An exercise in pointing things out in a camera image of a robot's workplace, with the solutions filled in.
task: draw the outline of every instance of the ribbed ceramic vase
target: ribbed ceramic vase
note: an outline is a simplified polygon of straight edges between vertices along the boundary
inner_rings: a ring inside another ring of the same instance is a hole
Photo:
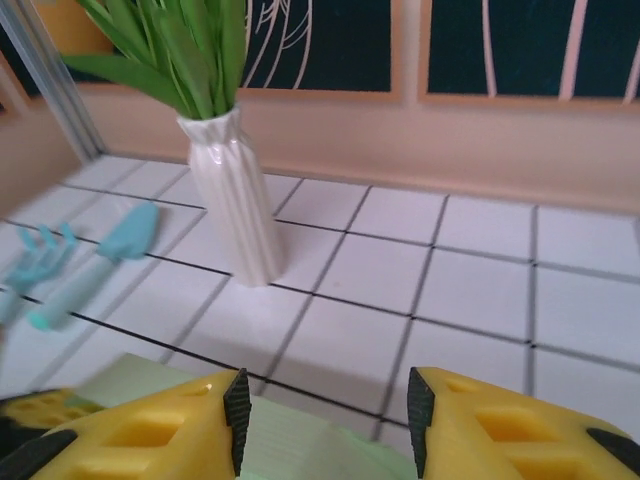
[[[189,166],[236,280],[250,287],[277,280],[284,270],[282,245],[239,107],[210,120],[178,123],[191,140]]]

